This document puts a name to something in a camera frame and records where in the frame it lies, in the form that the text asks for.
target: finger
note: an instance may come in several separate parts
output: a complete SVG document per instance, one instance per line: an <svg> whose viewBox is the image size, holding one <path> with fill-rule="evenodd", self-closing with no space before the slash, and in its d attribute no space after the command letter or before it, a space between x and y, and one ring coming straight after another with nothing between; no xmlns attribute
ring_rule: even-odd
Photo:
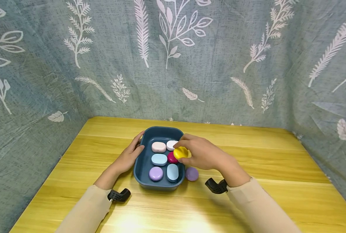
<svg viewBox="0 0 346 233"><path fill-rule="evenodd" d="M177 142L173 148L177 148L177 147L186 147L188 148L189 147L189 140L180 140L179 142Z"/></svg>
<svg viewBox="0 0 346 233"><path fill-rule="evenodd" d="M134 151L134 148L136 147L138 140L142 137L142 135L144 134L144 130L142 132L140 132L137 136L135 136L132 140L132 142L130 143L130 145L128 145L127 150L131 153Z"/></svg>
<svg viewBox="0 0 346 233"><path fill-rule="evenodd" d="M137 145L136 145L135 147L139 147L139 146L141 145L141 140L142 140L142 138L140 138L140 139L138 140Z"/></svg>
<svg viewBox="0 0 346 233"><path fill-rule="evenodd" d="M132 157L136 159L139 154L141 154L142 150L144 149L144 145L141 145L137 148L135 148L134 152L132 153Z"/></svg>
<svg viewBox="0 0 346 233"><path fill-rule="evenodd" d="M191 158L180 158L178 162L187 165L187 166L192 166L192 159Z"/></svg>
<svg viewBox="0 0 346 233"><path fill-rule="evenodd" d="M197 138L197 136L185 133L180 140L193 140L194 138Z"/></svg>

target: beige sleeve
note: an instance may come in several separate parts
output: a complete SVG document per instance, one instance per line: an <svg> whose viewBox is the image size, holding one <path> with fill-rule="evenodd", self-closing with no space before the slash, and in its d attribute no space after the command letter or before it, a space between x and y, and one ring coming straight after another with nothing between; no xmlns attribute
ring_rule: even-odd
<svg viewBox="0 0 346 233"><path fill-rule="evenodd" d="M227 196L249 221L254 233L301 233L283 209L256 179L239 187L227 187Z"/></svg>
<svg viewBox="0 0 346 233"><path fill-rule="evenodd" d="M110 191L90 186L55 232L95 233L110 210L107 198Z"/></svg>

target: blue plastic tray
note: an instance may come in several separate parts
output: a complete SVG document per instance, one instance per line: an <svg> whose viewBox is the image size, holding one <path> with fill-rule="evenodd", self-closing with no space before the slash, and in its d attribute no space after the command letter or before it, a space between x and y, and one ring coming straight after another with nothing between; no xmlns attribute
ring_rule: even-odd
<svg viewBox="0 0 346 233"><path fill-rule="evenodd" d="M134 177L141 184L142 187L146 189L162 190L162 191L173 191L175 190L185 178L185 165L178 163L178 179L175 182L169 182L167 178L167 167L170 164L167 164L164 167L161 167L164 172L164 176L160 181L152 181L148 177L149 170L154 167L151 162L151 157L156 154L152 151L151 145L154 142L163 142L166 143L169 140L180 140L183 136L181 130L171 127L150 127L146 129L142 140L141 145L144 145L144 150L138 156L134 164ZM168 155L169 150L166 150L163 154Z"/></svg>

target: hand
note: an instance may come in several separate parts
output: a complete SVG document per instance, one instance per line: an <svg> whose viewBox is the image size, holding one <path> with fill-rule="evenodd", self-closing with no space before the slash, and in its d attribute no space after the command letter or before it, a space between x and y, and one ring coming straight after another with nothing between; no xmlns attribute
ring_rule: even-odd
<svg viewBox="0 0 346 233"><path fill-rule="evenodd" d="M185 133L174 148L186 147L191 152L190 158L181 158L179 162L203 170L220 169L220 163L232 157L205 138Z"/></svg>
<svg viewBox="0 0 346 233"><path fill-rule="evenodd" d="M119 174L124 173L131 169L134 165L135 160L139 156L139 154L144 149L144 145L141 144L141 137L144 134L144 131L140 132L130 145L120 154L120 156L111 164L114 169L116 169Z"/></svg>
<svg viewBox="0 0 346 233"><path fill-rule="evenodd" d="M104 190L112 189L119 175L131 169L138 155L144 149L144 145L140 145L140 138L143 134L144 131L140 132L113 164L109 165L109 167L104 170L101 176L94 182L97 187Z"/></svg>
<svg viewBox="0 0 346 233"><path fill-rule="evenodd" d="M251 180L234 157L205 138L185 133L173 147L186 147L191 152L191 157L179 159L180 163L203 170L216 169L230 187L238 187Z"/></svg>

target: person's left hand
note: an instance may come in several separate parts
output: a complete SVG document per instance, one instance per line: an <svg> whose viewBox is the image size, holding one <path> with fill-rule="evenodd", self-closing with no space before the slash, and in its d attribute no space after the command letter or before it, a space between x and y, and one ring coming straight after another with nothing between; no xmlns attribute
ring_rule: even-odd
<svg viewBox="0 0 346 233"><path fill-rule="evenodd" d="M121 173L127 172L134 165L138 155L144 149L144 145L140 145L141 136L144 134L144 130L140 132L128 145L127 148L121 153L121 155L109 165L101 176L94 182L94 184L104 190L112 189L117 177Z"/></svg>
<svg viewBox="0 0 346 233"><path fill-rule="evenodd" d="M112 166L118 171L119 174L127 172L133 165L139 154L144 149L141 144L141 137L144 130L134 137L130 145L120 154L120 156L113 162Z"/></svg>

